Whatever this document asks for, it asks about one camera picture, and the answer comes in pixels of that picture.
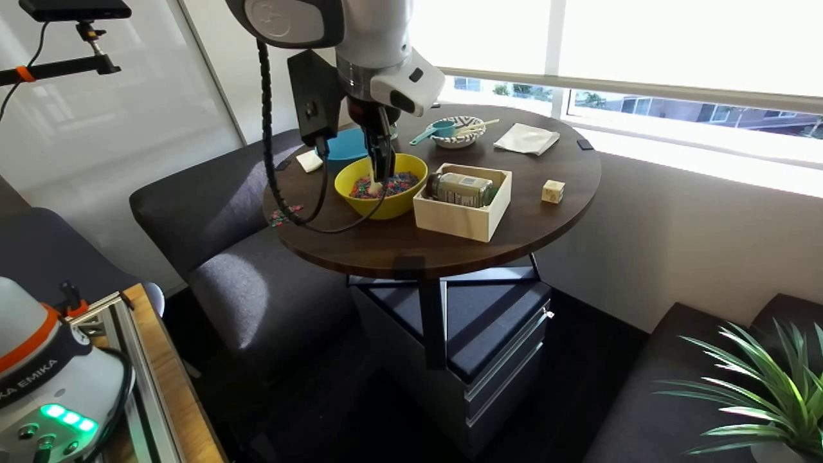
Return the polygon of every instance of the gray armchair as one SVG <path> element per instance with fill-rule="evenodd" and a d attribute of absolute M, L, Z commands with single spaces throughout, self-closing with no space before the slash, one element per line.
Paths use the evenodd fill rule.
<path fill-rule="evenodd" d="M 272 138 L 277 159 L 300 146 Z M 134 218 L 188 283 L 224 346 L 268 380 L 354 322 L 346 278 L 287 251 L 268 226 L 263 146 L 139 187 Z"/>

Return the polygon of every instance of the dark carpet floor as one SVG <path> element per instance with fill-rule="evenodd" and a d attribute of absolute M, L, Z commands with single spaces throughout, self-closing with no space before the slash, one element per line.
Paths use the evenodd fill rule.
<path fill-rule="evenodd" d="M 479 463 L 582 461 L 645 345 L 642 332 L 565 292 L 553 290 L 549 309 L 542 368 Z M 236 463 L 466 461 L 369 359 L 358 323 L 277 386 L 242 380 L 188 292 L 170 301 L 168 327 L 204 371 L 200 400 Z"/>

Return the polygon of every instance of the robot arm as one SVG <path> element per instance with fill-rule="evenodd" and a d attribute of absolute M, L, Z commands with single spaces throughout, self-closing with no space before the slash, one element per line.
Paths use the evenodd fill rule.
<path fill-rule="evenodd" d="M 258 39 L 306 49 L 287 62 L 300 137 L 318 155 L 337 133 L 340 100 L 362 127 L 376 181 L 393 174 L 393 120 L 421 115 L 443 71 L 408 43 L 411 0 L 227 0 Z M 333 47 L 337 69 L 310 49 Z"/>

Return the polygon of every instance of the dark gray chair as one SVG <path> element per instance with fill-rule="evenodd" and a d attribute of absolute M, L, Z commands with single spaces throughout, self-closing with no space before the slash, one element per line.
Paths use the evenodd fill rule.
<path fill-rule="evenodd" d="M 272 138 L 277 159 L 300 146 Z M 252 145 L 130 192 L 139 226 L 170 260 L 229 352 L 268 380 L 354 322 L 346 278 L 287 251 L 268 226 L 263 146 Z"/>
<path fill-rule="evenodd" d="M 72 223 L 49 209 L 18 209 L 0 215 L 0 276 L 15 280 L 43 304 L 62 304 L 62 283 L 98 301 L 107 292 L 142 283 L 116 267 Z M 142 283 L 151 307 L 165 310 L 156 283 Z"/>

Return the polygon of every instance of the wire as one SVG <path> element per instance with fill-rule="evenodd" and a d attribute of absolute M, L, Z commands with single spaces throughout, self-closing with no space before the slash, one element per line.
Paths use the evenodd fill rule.
<path fill-rule="evenodd" d="M 33 62 L 40 56 L 43 43 L 45 43 L 45 27 L 49 27 L 49 20 L 40 26 L 40 39 L 38 39 L 36 51 L 33 51 L 33 56 L 27 58 L 26 67 L 33 67 Z M 4 92 L 2 106 L 0 106 L 0 120 L 2 120 L 2 115 L 4 115 L 4 106 L 8 106 L 9 94 L 15 94 L 18 87 L 21 87 L 21 82 L 15 82 L 15 84 Z"/>
<path fill-rule="evenodd" d="M 368 220 L 380 206 L 382 206 L 382 199 L 385 199 L 385 187 L 380 187 L 380 195 L 378 195 L 378 204 L 366 213 L 360 215 L 358 220 L 351 223 L 344 223 L 340 229 L 315 229 L 310 226 L 310 220 L 318 215 L 318 209 L 327 199 L 327 184 L 330 184 L 330 170 L 324 170 L 324 181 L 321 181 L 321 190 L 318 190 L 318 199 L 310 209 L 309 215 L 299 215 L 291 210 L 291 206 L 285 204 L 283 192 L 279 192 L 279 184 L 277 184 L 277 172 L 276 172 L 276 148 L 272 148 L 272 80 L 270 80 L 270 65 L 268 65 L 268 43 L 258 39 L 258 58 L 260 58 L 260 92 L 263 92 L 263 161 L 264 161 L 264 174 L 268 174 L 268 187 L 277 204 L 277 210 L 296 226 L 304 226 L 304 229 L 310 229 L 310 232 L 318 232 L 318 235 L 341 235 L 341 232 L 350 232 L 354 226 L 360 226 L 362 220 Z"/>

